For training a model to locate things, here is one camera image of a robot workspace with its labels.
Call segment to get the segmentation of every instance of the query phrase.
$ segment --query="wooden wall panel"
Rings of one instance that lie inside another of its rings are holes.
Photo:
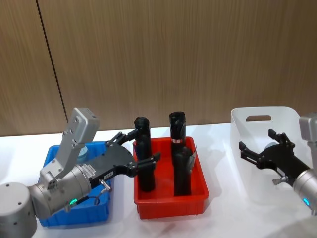
[[[66,117],[35,0],[0,0],[0,135],[62,131]]]
[[[317,108],[317,1],[39,0],[67,113],[230,120],[234,107]]]

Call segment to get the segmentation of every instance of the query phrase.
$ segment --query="white tabletop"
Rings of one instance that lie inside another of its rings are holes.
[[[99,131],[94,141],[111,139],[119,131]],[[230,124],[186,127],[194,138],[209,189],[209,206],[202,215],[140,220],[133,202],[133,179],[113,181],[106,223],[93,226],[43,228],[38,222],[34,238],[310,238],[317,237],[317,218],[301,203],[277,207],[247,199],[230,148]],[[152,128],[151,137],[169,136],[169,128]],[[0,184],[37,183],[50,146],[61,134],[0,137]],[[132,152],[132,142],[124,146]]]

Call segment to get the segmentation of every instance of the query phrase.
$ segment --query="red plastic bin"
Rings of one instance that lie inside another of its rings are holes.
[[[154,171],[156,188],[142,192],[134,177],[134,203],[141,219],[198,215],[205,211],[209,196],[198,155],[192,172],[192,195],[174,196],[174,169],[172,165],[170,137],[151,139],[152,153],[160,151],[161,159]],[[186,138],[186,146],[195,151],[194,139]]]

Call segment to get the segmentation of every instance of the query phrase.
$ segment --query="blue plastic bin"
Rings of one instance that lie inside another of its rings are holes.
[[[106,151],[105,142],[90,142],[86,143],[88,148],[88,160],[101,155]],[[59,149],[59,145],[52,146],[46,156],[44,165],[48,164],[55,158]],[[98,196],[103,186],[95,187],[88,196]],[[60,226],[60,225],[75,225],[75,224],[89,224],[95,222],[104,222],[109,216],[109,193],[106,192],[100,196],[100,203],[98,206],[94,205],[94,199],[88,199],[83,203],[73,207],[69,213],[64,210],[54,214],[46,220],[40,220],[43,227]]]

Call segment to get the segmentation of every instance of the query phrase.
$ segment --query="robotic arm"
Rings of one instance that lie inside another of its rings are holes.
[[[137,175],[142,169],[154,168],[160,153],[135,161],[123,143],[138,136],[134,130],[121,132],[106,142],[107,151],[83,165],[76,164],[80,149],[93,140],[99,119],[87,108],[74,108],[56,157],[40,171],[40,182],[26,187],[11,182],[0,185],[0,237],[30,238],[37,229],[36,217],[46,219],[54,213],[88,199],[98,185],[109,191],[106,181],[124,174]]]
[[[241,158],[257,166],[258,169],[275,170],[281,178],[273,179],[273,184],[285,182],[293,187],[303,202],[316,215],[317,211],[317,113],[300,117],[299,120],[302,138],[308,141],[311,148],[313,168],[309,168],[293,152],[295,144],[285,133],[276,134],[272,129],[268,131],[269,137],[279,144],[272,145],[257,154],[239,143]]]

